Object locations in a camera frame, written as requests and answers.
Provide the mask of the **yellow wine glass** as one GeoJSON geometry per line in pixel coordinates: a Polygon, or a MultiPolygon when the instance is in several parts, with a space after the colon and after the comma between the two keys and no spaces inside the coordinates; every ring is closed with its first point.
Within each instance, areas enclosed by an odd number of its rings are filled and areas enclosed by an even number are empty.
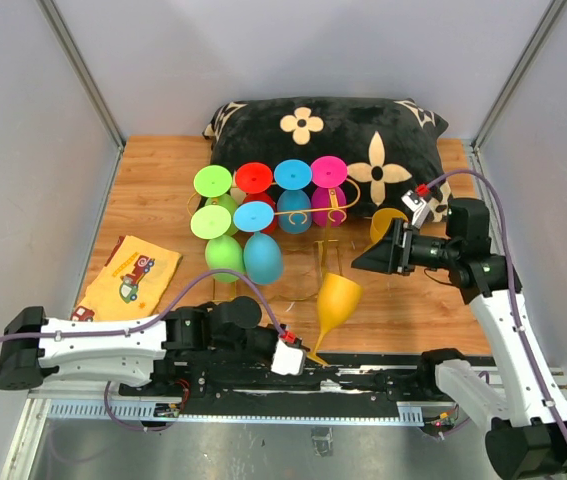
{"type": "Polygon", "coordinates": [[[383,238],[394,219],[408,221],[408,217],[395,208],[383,208],[374,213],[370,224],[370,240],[372,244],[383,238]]]}
{"type": "Polygon", "coordinates": [[[328,363],[318,355],[325,337],[344,324],[356,310],[363,288],[358,283],[335,273],[328,272],[323,278],[316,299],[319,335],[308,358],[321,366],[328,363]]]}

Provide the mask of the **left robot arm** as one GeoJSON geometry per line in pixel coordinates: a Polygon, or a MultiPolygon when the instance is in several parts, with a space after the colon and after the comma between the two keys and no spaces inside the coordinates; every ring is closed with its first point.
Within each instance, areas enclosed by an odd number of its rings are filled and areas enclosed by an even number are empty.
{"type": "Polygon", "coordinates": [[[32,390],[46,381],[112,381],[170,393],[177,362],[271,364],[279,333],[262,326],[250,297],[179,307],[164,317],[111,325],[49,317],[24,308],[5,328],[0,350],[0,390],[32,390]]]}

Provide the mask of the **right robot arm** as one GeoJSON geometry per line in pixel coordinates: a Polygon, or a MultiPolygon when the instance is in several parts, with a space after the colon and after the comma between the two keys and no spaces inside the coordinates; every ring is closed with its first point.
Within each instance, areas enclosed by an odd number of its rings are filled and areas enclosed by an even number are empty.
{"type": "Polygon", "coordinates": [[[502,479],[567,474],[567,400],[533,334],[522,285],[505,255],[491,251],[490,212],[481,200],[449,204],[446,235],[421,234],[394,219],[383,237],[352,261],[355,269],[409,275],[445,270],[481,326],[501,379],[495,390],[454,348],[422,353],[418,392],[452,399],[483,432],[502,479]]]}

